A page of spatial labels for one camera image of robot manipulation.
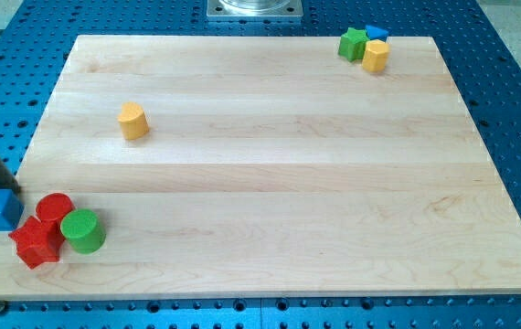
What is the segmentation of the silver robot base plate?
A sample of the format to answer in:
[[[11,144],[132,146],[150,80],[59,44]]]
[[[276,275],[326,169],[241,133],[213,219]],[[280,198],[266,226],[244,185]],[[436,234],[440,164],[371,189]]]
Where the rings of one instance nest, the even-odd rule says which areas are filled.
[[[302,0],[207,0],[207,17],[301,17]]]

